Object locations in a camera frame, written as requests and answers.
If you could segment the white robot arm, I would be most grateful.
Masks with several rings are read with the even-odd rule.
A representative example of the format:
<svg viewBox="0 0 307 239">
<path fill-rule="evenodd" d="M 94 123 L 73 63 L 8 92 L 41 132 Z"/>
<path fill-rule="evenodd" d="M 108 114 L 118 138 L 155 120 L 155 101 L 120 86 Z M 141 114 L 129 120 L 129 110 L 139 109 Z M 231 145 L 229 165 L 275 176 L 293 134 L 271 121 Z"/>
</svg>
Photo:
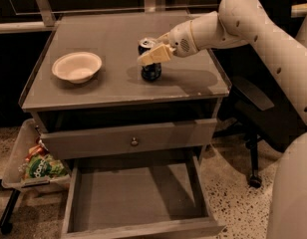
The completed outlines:
<svg viewBox="0 0 307 239">
<path fill-rule="evenodd" d="M 176 25 L 138 57 L 142 66 L 207 48 L 249 44 L 307 125 L 307 29 L 293 38 L 259 0 L 221 0 L 218 10 Z M 307 132 L 296 137 L 275 173 L 266 239 L 307 239 Z"/>
</svg>

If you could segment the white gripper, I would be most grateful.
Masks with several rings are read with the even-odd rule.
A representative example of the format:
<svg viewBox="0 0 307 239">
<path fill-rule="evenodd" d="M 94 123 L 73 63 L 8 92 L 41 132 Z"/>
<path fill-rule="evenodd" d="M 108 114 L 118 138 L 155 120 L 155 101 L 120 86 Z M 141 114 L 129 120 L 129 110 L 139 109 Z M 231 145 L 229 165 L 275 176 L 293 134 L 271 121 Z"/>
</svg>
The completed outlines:
<svg viewBox="0 0 307 239">
<path fill-rule="evenodd" d="M 137 62 L 141 66 L 148 66 L 167 62 L 173 54 L 178 57 L 188 57 L 198 52 L 191 31 L 191 20 L 185 21 L 172 28 L 169 33 L 159 36 L 157 45 L 139 55 Z"/>
</svg>

